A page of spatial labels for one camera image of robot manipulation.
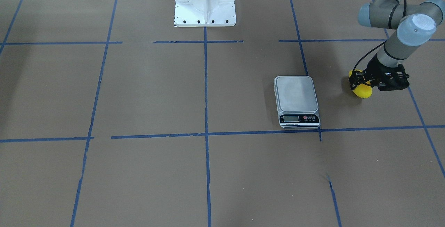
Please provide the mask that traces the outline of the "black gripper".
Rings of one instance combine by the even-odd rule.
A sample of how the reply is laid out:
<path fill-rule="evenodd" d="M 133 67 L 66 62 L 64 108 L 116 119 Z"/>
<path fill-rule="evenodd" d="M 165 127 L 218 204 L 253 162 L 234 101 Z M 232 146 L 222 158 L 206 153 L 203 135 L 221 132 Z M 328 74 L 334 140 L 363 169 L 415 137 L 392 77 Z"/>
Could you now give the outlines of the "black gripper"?
<path fill-rule="evenodd" d="M 375 54 L 367 64 L 364 71 L 353 69 L 349 71 L 349 86 L 351 90 L 364 88 L 365 86 L 372 89 L 370 83 L 377 83 L 378 70 L 380 66 L 396 67 L 396 59 L 386 54 Z"/>

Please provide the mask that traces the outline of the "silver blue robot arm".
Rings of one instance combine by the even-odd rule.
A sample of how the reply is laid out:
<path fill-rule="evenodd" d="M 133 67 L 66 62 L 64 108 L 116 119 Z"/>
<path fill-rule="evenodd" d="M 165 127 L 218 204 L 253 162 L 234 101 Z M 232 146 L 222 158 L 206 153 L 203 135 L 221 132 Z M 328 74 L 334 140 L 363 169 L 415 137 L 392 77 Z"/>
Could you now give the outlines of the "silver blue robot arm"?
<path fill-rule="evenodd" d="M 444 22 L 444 1 L 427 0 L 411 5 L 407 0 L 373 0 L 360 8 L 358 22 L 362 26 L 394 30 L 394 34 L 375 48 L 377 53 L 364 70 L 353 68 L 349 76 L 351 90 L 373 87 L 380 91 L 402 90 L 410 85 L 403 62 Z"/>

